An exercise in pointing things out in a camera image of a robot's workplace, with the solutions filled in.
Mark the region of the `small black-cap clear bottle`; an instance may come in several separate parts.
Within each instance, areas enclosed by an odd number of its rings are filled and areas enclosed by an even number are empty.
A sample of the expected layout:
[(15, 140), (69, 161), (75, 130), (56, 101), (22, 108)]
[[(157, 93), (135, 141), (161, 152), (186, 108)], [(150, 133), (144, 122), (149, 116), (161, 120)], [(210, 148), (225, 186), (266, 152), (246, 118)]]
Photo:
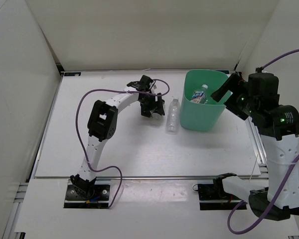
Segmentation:
[(157, 113), (157, 112), (151, 112), (151, 118), (154, 122), (161, 122), (163, 119), (163, 115)]

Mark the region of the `blue-label clear bottle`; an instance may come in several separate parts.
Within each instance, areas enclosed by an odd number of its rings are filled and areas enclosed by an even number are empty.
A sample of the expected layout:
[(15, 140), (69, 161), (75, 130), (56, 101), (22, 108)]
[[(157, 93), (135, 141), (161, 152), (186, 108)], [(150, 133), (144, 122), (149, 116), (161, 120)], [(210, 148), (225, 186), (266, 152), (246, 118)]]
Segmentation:
[(196, 104), (206, 104), (208, 101), (208, 96), (206, 94), (207, 90), (208, 86), (206, 84), (203, 84), (200, 88), (196, 89), (193, 92), (190, 101)]

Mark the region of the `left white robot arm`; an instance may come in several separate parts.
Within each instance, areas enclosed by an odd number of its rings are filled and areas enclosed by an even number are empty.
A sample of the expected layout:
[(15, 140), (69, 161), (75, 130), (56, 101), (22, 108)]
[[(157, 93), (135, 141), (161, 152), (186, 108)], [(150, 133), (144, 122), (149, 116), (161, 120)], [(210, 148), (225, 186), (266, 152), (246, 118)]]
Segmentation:
[(105, 144), (111, 139), (117, 128), (119, 113), (132, 103), (139, 102), (141, 115), (151, 118), (164, 116), (163, 93), (155, 93), (156, 79), (143, 75), (140, 80), (132, 81), (121, 90), (112, 90), (114, 96), (106, 101), (94, 102), (87, 122), (88, 142), (79, 142), (83, 149), (83, 162), (76, 175), (70, 177), (75, 192), (84, 200), (91, 200), (96, 196), (95, 182), (98, 164)]

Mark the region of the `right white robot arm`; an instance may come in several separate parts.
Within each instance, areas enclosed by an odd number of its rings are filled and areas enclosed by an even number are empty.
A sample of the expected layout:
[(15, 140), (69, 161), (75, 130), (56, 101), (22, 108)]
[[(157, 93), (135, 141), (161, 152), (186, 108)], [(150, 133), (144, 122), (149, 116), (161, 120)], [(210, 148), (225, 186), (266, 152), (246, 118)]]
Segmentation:
[(219, 199), (234, 195), (258, 218), (273, 221), (299, 216), (299, 112), (279, 103), (278, 86), (272, 73), (253, 73), (247, 81), (234, 73), (211, 95), (219, 102), (231, 92), (226, 108), (243, 120), (251, 118), (265, 149), (269, 176), (268, 187), (262, 187), (234, 173), (221, 174), (213, 180), (214, 194)]

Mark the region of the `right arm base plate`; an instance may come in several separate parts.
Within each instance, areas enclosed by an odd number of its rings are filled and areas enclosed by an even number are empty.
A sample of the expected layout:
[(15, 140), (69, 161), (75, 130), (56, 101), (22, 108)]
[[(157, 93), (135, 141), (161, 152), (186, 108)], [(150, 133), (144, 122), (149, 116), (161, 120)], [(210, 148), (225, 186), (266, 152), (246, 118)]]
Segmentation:
[(196, 183), (192, 189), (198, 193), (201, 211), (231, 211), (241, 201), (238, 197), (224, 193), (219, 195), (214, 184)]

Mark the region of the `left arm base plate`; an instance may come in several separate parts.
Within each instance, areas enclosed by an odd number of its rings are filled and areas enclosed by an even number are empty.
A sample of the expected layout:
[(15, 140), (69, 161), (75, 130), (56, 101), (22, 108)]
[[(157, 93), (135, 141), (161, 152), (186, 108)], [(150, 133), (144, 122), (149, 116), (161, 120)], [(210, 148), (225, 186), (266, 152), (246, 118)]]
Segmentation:
[(107, 209), (109, 206), (110, 181), (96, 181), (87, 194), (68, 182), (63, 208), (66, 209)]

